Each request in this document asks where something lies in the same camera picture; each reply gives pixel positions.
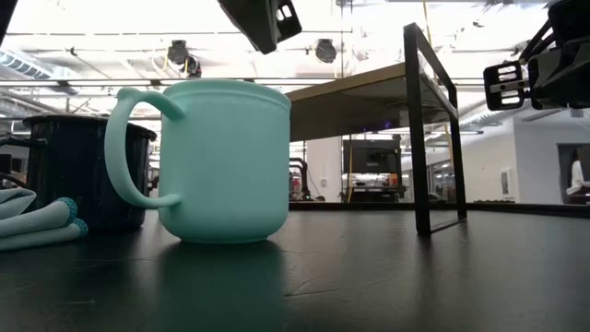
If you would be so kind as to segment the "person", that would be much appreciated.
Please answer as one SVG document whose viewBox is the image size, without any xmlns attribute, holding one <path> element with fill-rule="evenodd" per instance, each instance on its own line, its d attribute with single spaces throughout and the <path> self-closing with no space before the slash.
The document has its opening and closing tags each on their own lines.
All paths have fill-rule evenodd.
<svg viewBox="0 0 590 332">
<path fill-rule="evenodd" d="M 575 149 L 572 152 L 570 185 L 566 189 L 566 194 L 568 197 L 574 198 L 575 196 L 585 196 L 588 193 L 590 193 L 590 182 L 584 179 L 582 163 L 578 150 Z"/>
</svg>

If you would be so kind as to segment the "black round ceiling fixture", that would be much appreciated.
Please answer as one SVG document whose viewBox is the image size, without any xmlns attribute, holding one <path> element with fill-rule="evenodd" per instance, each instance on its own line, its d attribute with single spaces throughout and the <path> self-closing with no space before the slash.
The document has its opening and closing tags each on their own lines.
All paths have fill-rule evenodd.
<svg viewBox="0 0 590 332">
<path fill-rule="evenodd" d="M 337 56 L 336 48 L 331 39 L 319 39 L 314 53 L 316 58 L 325 64 L 332 64 Z"/>
<path fill-rule="evenodd" d="M 189 53 L 186 49 L 185 40 L 173 40 L 168 47 L 167 58 L 176 65 L 184 65 Z"/>
</svg>

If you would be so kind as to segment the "folded light blue cloth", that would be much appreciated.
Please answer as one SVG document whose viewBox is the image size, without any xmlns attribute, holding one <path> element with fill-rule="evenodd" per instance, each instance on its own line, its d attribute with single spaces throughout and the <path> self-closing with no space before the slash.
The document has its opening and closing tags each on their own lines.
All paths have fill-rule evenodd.
<svg viewBox="0 0 590 332">
<path fill-rule="evenodd" d="M 85 237 L 87 223 L 77 217 L 77 204 L 60 197 L 26 212 L 37 197 L 24 188 L 0 190 L 0 252 L 65 243 Z"/>
</svg>

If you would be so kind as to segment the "mint green plastic mug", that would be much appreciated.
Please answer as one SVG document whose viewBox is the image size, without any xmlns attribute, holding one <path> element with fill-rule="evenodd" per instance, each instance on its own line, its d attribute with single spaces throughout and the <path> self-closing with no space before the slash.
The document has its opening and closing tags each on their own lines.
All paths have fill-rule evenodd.
<svg viewBox="0 0 590 332">
<path fill-rule="evenodd" d="M 141 102 L 161 113 L 156 198 L 136 188 L 123 145 Z M 261 242 L 288 216 L 290 108 L 283 93 L 233 79 L 188 80 L 163 92 L 122 88 L 104 138 L 112 186 L 126 202 L 157 210 L 184 242 Z"/>
</svg>

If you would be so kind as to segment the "wooden shelf with black frame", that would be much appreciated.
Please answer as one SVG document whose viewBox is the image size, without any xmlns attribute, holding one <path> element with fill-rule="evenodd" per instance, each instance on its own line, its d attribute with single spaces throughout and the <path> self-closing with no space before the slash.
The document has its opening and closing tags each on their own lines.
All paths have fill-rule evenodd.
<svg viewBox="0 0 590 332">
<path fill-rule="evenodd" d="M 457 90 L 419 25 L 403 28 L 404 62 L 289 92 L 290 137 L 308 141 L 406 127 L 416 230 L 430 235 L 467 219 Z M 456 218 L 432 224 L 425 125 L 450 126 Z"/>
</svg>

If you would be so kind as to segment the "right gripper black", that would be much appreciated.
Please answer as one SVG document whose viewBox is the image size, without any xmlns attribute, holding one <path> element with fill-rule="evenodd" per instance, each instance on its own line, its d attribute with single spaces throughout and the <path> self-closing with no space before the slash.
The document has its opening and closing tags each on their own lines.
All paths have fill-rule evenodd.
<svg viewBox="0 0 590 332">
<path fill-rule="evenodd" d="M 528 69 L 528 80 L 522 66 Z M 488 108 L 521 108 L 528 97 L 536 110 L 590 107 L 590 27 L 565 27 L 549 18 L 528 42 L 518 61 L 483 72 Z"/>
</svg>

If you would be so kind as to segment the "dark blue enamel mug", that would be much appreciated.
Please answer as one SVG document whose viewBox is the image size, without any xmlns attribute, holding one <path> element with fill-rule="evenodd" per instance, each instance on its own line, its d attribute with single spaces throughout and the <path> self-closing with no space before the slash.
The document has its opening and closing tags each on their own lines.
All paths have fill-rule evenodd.
<svg viewBox="0 0 590 332">
<path fill-rule="evenodd" d="M 95 233 L 136 231 L 145 210 L 115 192 L 104 157 L 107 121 L 75 115 L 40 115 L 23 120 L 30 137 L 4 136 L 0 147 L 29 150 L 24 187 L 37 194 L 27 211 L 43 208 L 60 197 L 77 204 L 77 216 Z"/>
</svg>

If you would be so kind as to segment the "black background monitor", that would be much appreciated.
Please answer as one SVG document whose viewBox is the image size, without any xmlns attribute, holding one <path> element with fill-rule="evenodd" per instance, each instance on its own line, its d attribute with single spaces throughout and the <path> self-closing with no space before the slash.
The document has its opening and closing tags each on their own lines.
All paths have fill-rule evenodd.
<svg viewBox="0 0 590 332">
<path fill-rule="evenodd" d="M 343 172 L 401 173 L 401 149 L 395 140 L 345 140 Z"/>
</svg>

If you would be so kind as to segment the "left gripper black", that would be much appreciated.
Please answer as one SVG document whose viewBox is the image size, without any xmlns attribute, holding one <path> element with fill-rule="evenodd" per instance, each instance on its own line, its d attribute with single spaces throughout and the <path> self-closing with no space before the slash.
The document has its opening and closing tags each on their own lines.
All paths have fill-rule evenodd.
<svg viewBox="0 0 590 332">
<path fill-rule="evenodd" d="M 232 24 L 242 32 L 256 51 L 268 54 L 302 32 L 291 0 L 218 0 Z"/>
</svg>

